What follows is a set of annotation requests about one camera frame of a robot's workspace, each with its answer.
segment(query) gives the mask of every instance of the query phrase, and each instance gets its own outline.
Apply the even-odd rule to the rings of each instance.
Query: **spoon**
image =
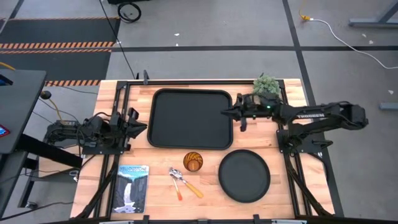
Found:
[[[171,170],[172,170],[172,168],[170,168],[169,174],[170,174],[170,176],[171,176],[172,179],[173,179],[174,187],[175,187],[175,190],[177,191],[178,200],[182,200],[182,195],[181,195],[181,193],[180,193],[180,190],[178,189],[177,183],[175,182],[176,177],[174,177],[174,175],[171,173]]]
[[[198,196],[198,198],[203,198],[203,194],[198,189],[196,189],[192,184],[188,183],[182,178],[182,173],[180,171],[173,169],[173,167],[170,167],[169,174],[173,175],[177,179],[180,179],[193,193]]]

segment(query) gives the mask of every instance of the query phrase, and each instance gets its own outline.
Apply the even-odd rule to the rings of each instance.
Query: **book cover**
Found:
[[[148,174],[148,166],[119,166],[113,212],[144,213]]]

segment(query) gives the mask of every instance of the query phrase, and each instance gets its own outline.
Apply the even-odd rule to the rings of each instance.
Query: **black tray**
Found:
[[[148,141],[155,147],[227,149],[233,126],[221,111],[231,106],[231,95],[223,90],[158,90],[152,99]]]
[[[221,188],[232,199],[251,203],[268,191],[271,174],[266,162],[255,152],[239,149],[224,157],[218,168]]]

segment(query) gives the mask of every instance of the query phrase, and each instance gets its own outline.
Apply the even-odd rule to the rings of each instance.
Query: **gray floor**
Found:
[[[351,45],[398,45],[398,29],[347,26],[350,17],[375,17],[392,1],[307,0],[303,13],[326,20],[336,35]],[[1,1],[0,17],[9,16],[16,3],[16,0]],[[104,4],[110,16],[116,15],[114,6]],[[289,0],[289,4],[302,46],[341,45],[326,25],[300,21],[301,0]],[[280,0],[152,0],[138,5],[143,13],[141,19],[134,24],[121,24],[119,38],[125,47],[293,45]],[[91,16],[103,16],[97,0],[25,0],[17,14],[21,18]],[[396,51],[370,53],[387,66],[398,66]],[[146,69],[151,79],[255,78],[262,72],[277,78],[301,78],[295,52],[129,52],[126,55],[135,72]],[[303,55],[317,103],[349,100],[365,107],[369,118],[369,126],[364,130],[337,130],[326,134],[326,138],[335,142],[330,147],[330,156],[345,215],[398,220],[395,210],[398,112],[378,110],[380,102],[398,102],[398,70],[385,70],[370,58],[354,52],[304,52]],[[117,78],[131,78],[119,52],[112,53],[107,74],[107,79]],[[80,120],[92,114],[94,95],[81,95],[58,87],[50,91],[61,110]],[[57,118],[55,112],[41,102],[35,111],[51,121]],[[33,114],[25,132],[42,139],[47,125],[47,121]],[[15,205],[24,179],[20,178],[5,215],[23,211]],[[75,184],[39,183],[34,190],[38,194],[32,195],[32,200],[41,205],[68,202],[73,200]],[[66,220],[70,208],[57,205],[5,223]]]

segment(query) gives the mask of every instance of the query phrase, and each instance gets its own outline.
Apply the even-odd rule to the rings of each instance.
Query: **butcher block tabletop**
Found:
[[[111,114],[117,82],[117,80],[103,80],[101,82],[94,113]],[[301,81],[299,79],[285,79],[284,83],[289,104],[292,106],[306,105]],[[134,107],[139,112],[139,122],[146,124],[149,122],[152,97],[161,88],[224,90],[231,95],[233,103],[238,93],[246,94],[252,91],[252,85],[238,84],[134,85],[130,89],[128,108]],[[123,96],[122,90],[119,111],[121,111]],[[254,214],[258,214],[261,219],[294,218],[284,157],[279,152],[275,134],[278,128],[277,124],[265,118],[248,119],[245,132],[240,131],[240,125],[240,122],[233,122],[233,143],[230,148],[222,151],[154,147],[147,140],[147,130],[136,139],[131,139],[131,150],[121,155],[119,165],[149,166],[145,212],[141,214],[112,213],[111,219],[142,220],[144,215],[149,215],[150,220],[225,220],[253,219]],[[265,196],[257,202],[236,202],[229,198],[220,186],[218,180],[219,164],[225,155],[237,149],[248,149],[259,154],[269,167],[271,186]],[[183,166],[184,156],[192,151],[198,152],[203,158],[203,167],[197,172],[190,172]],[[307,154],[300,156],[307,187],[322,206],[328,212],[333,213],[333,205],[322,163]],[[112,161],[113,157],[111,156],[108,167],[111,166]],[[71,217],[78,215],[97,191],[102,163],[103,156],[97,155],[82,168]],[[180,170],[184,179],[199,189],[204,197],[198,198],[183,182],[178,181],[177,184],[183,197],[183,200],[179,201],[173,180],[169,176],[170,166]],[[304,214],[302,194],[297,186],[296,191],[300,211]],[[100,216],[105,216],[108,194],[107,189],[102,198]]]

